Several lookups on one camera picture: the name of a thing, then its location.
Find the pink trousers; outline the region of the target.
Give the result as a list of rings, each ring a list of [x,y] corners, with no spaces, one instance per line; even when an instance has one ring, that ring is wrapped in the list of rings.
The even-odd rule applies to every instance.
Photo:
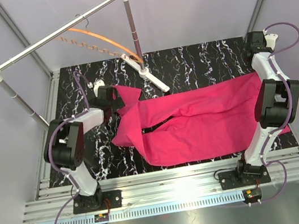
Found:
[[[179,94],[140,100],[138,88],[117,86],[125,107],[112,143],[134,147],[153,166],[209,160],[246,150],[257,128],[256,73]]]

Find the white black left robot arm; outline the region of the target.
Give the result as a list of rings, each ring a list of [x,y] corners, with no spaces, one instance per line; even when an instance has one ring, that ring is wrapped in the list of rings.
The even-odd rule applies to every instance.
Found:
[[[88,101],[88,107],[80,114],[50,122],[44,160],[72,183],[77,206],[96,212],[104,206],[104,197],[99,183],[84,163],[84,135],[105,123],[125,103],[114,86],[96,87],[94,93],[95,97]]]

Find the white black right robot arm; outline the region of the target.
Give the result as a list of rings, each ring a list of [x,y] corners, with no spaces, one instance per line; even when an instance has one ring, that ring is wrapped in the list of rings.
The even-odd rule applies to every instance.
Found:
[[[236,167],[236,178],[244,186],[266,178],[266,158],[275,138],[296,117],[299,81],[290,79],[276,62],[278,35],[267,30],[246,35],[246,50],[251,67],[262,81],[255,104],[257,128],[253,140]]]

